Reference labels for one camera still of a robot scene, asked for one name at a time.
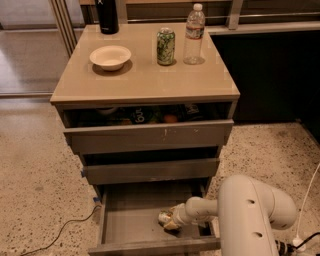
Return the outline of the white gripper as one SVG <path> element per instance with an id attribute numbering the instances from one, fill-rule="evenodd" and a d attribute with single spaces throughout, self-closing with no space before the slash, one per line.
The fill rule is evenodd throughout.
<path id="1" fill-rule="evenodd" d="M 190 225 L 192 222 L 191 217 L 186 212 L 184 203 L 178 204 L 169 208 L 168 210 L 172 215 L 172 221 L 164 225 L 165 230 L 179 230 L 180 227 Z"/>

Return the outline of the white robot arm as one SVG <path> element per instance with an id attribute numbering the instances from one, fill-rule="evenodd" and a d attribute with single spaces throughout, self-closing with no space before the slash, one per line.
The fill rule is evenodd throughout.
<path id="1" fill-rule="evenodd" d="M 296 221 L 287 193 L 245 175 L 226 178 L 215 200 L 191 197 L 158 215 L 166 230 L 198 224 L 216 216 L 222 256 L 280 256 L 273 231 Z"/>

